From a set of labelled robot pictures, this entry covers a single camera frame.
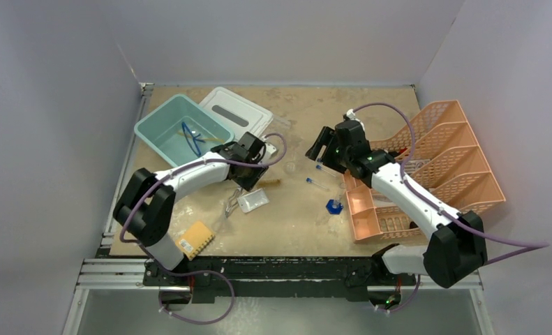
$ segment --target teal plastic bin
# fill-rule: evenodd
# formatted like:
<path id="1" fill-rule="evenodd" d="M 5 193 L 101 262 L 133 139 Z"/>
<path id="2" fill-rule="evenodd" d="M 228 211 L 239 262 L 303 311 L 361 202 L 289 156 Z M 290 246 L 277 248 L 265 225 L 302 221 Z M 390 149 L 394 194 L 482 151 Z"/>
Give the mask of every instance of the teal plastic bin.
<path id="1" fill-rule="evenodd" d="M 134 132 L 172 167 L 183 165 L 197 158 L 191 134 L 184 136 L 182 123 L 204 142 L 196 141 L 201 154 L 222 143 L 230 142 L 234 133 L 212 117 L 197 103 L 183 94 L 165 101 L 134 126 Z"/>

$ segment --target orange plastic file organizer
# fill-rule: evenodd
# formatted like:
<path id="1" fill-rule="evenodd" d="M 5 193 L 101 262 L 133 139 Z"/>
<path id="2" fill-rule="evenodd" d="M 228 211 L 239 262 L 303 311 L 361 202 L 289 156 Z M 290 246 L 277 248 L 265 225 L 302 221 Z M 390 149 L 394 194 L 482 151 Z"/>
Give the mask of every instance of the orange plastic file organizer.
<path id="1" fill-rule="evenodd" d="M 483 155 L 477 138 L 458 101 L 438 101 L 427 105 L 411 120 L 415 130 L 412 160 L 427 162 L 411 177 L 443 202 L 462 212 L 481 214 L 506 199 Z M 404 150 L 396 157 L 402 161 L 411 147 L 409 128 L 404 126 L 393 137 L 372 141 L 371 148 Z M 376 207 L 373 197 L 384 197 L 346 172 L 343 175 L 356 241 L 376 239 L 414 239 L 419 228 L 392 203 Z"/>

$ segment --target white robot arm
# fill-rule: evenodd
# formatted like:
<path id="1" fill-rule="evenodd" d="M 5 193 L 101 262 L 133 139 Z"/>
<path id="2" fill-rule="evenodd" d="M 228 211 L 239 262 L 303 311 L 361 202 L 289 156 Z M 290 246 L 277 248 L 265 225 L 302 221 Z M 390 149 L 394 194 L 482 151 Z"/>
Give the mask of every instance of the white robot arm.
<path id="1" fill-rule="evenodd" d="M 306 156 L 316 160 L 325 147 L 321 156 L 323 165 L 340 173 L 349 170 L 354 178 L 387 196 L 415 222 L 428 239 L 427 246 L 393 244 L 382 249 L 374 255 L 379 260 L 378 271 L 381 274 L 425 274 L 438 285 L 448 288 L 485 264 L 485 240 L 461 229 L 416 196 L 405 182 L 437 204 L 442 211 L 482 232 L 481 218 L 472 211 L 459 213 L 408 175 L 401 179 L 401 166 L 394 157 L 384 150 L 370 148 L 362 122 L 353 113 L 348 113 L 344 119 L 335 129 L 323 127 Z"/>
<path id="2" fill-rule="evenodd" d="M 168 234 L 171 213 L 175 202 L 200 188 L 231 179 L 239 186 L 250 191 L 255 183 L 267 171 L 267 166 L 245 167 L 229 162 L 257 164 L 267 150 L 265 142 L 250 133 L 246 133 L 238 142 L 214 147 L 211 152 L 187 165 L 197 167 L 174 167 L 160 172 L 150 172 L 144 168 L 134 172 L 128 185 L 121 194 L 113 217 L 124 225 L 136 203 L 155 183 L 167 177 L 151 195 L 149 204 L 142 204 L 129 223 L 130 232 L 166 269 L 174 269 L 184 258 Z"/>

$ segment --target white wall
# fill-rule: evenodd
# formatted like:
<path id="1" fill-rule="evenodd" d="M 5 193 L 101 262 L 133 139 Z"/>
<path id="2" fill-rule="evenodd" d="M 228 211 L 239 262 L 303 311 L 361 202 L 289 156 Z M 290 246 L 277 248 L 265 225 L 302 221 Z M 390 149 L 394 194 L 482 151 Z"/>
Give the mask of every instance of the white wall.
<path id="1" fill-rule="evenodd" d="M 0 0 L 0 334 L 61 332 L 139 97 L 92 0 Z"/>
<path id="2" fill-rule="evenodd" d="M 552 1 L 467 0 L 418 90 L 463 104 L 508 199 L 489 231 L 551 242 L 482 269 L 497 333 L 552 334 Z"/>
<path id="3" fill-rule="evenodd" d="M 464 0 L 100 0 L 141 82 L 414 84 Z"/>

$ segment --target beige work surface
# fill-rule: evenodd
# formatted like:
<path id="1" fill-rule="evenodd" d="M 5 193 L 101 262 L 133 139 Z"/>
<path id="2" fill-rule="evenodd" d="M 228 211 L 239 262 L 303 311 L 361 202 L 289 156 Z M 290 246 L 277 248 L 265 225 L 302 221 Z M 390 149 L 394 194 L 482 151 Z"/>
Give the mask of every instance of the beige work surface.
<path id="1" fill-rule="evenodd" d="M 413 117 L 419 111 L 415 92 L 404 88 L 317 88 L 317 87 L 228 87 L 275 115 L 290 121 L 291 127 L 272 122 L 269 131 L 280 131 L 288 141 L 284 159 L 269 168 L 262 180 L 281 179 L 279 186 L 265 188 L 269 198 L 266 204 L 244 214 L 235 209 L 226 219 L 224 204 L 236 188 L 233 181 L 207 186 L 175 204 L 169 228 L 177 239 L 194 222 L 200 220 L 216 232 L 216 238 L 201 255 L 259 255 L 259 256 L 350 256 L 372 255 L 388 241 L 376 238 L 354 243 L 347 200 L 341 215 L 330 215 L 325 209 L 328 199 L 336 196 L 342 182 L 338 177 L 318 171 L 315 162 L 304 157 L 323 126 L 334 127 L 342 121 L 342 114 L 365 103 L 391 103 Z M 148 112 L 175 94 L 186 94 L 200 102 L 212 87 L 155 87 Z M 393 110 L 370 107 L 359 112 L 369 140 L 392 136 L 404 123 Z M 281 148 L 276 137 L 270 142 Z M 138 168 L 160 171 L 170 166 L 141 141 L 130 175 Z M 287 172 L 287 163 L 294 163 L 293 173 Z M 306 183 L 310 177 L 329 188 L 322 190 Z M 115 234 L 111 255 L 143 255 L 133 244 L 122 244 Z"/>

